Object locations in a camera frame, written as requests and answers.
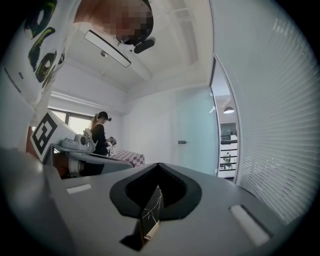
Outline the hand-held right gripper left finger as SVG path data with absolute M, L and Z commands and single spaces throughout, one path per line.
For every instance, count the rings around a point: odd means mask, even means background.
M 123 216 L 110 199 L 112 186 L 148 165 L 97 176 L 60 180 L 67 198 L 67 226 L 78 256 L 157 256 L 156 233 L 140 251 L 121 243 L 134 232 L 137 219 Z

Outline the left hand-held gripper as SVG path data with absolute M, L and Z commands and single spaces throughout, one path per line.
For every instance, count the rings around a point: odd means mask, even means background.
M 61 178 L 110 174 L 135 167 L 129 161 L 93 154 L 91 131 L 76 133 L 51 110 L 33 131 L 31 145 L 40 162 L 54 167 Z M 71 157 L 71 153 L 85 154 L 84 160 Z

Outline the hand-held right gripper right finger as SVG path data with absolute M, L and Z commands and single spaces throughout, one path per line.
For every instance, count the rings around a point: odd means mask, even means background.
M 198 206 L 184 219 L 163 221 L 149 243 L 151 256 L 271 256 L 294 232 L 255 196 L 214 175 L 177 165 L 175 171 L 196 181 L 202 189 Z M 230 208 L 242 205 L 270 236 L 255 245 Z

